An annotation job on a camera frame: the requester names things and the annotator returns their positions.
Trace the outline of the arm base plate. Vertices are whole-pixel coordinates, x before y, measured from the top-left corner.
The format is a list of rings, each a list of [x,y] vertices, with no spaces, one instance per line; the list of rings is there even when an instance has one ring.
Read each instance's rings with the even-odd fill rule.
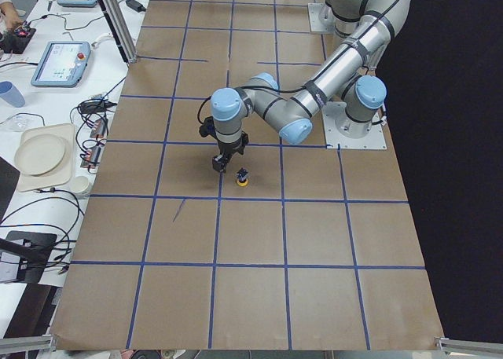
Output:
[[[307,11],[310,32],[315,34],[332,34],[335,28],[335,16],[325,3],[309,3]]]
[[[356,123],[346,114],[346,103],[329,102],[321,116],[326,147],[330,149],[386,150],[383,125],[376,112],[367,123]]]

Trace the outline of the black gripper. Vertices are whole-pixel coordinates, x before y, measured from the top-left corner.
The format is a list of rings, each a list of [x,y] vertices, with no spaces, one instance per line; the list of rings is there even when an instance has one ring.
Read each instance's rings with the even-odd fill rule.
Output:
[[[220,154],[212,158],[212,167],[217,172],[225,173],[233,155],[243,155],[249,142],[239,118],[222,121],[209,116],[200,125],[199,132],[201,137],[211,136],[218,143]]]

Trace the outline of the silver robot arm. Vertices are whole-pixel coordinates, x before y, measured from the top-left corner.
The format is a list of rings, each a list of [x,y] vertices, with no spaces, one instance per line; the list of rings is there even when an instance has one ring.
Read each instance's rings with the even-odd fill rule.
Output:
[[[250,78],[243,86],[216,90],[207,103],[211,116],[202,121],[200,136],[213,137],[219,153],[212,159],[214,170],[226,171],[234,154],[248,144],[242,121],[260,116],[279,137],[291,145],[302,143],[313,129],[312,118],[333,97],[346,103],[339,131],[346,137],[364,137],[387,94],[384,83],[360,75],[363,67],[378,63],[388,43],[401,31],[412,0],[325,0],[324,9],[334,20],[341,43],[321,68],[300,88],[283,97],[268,73]]]

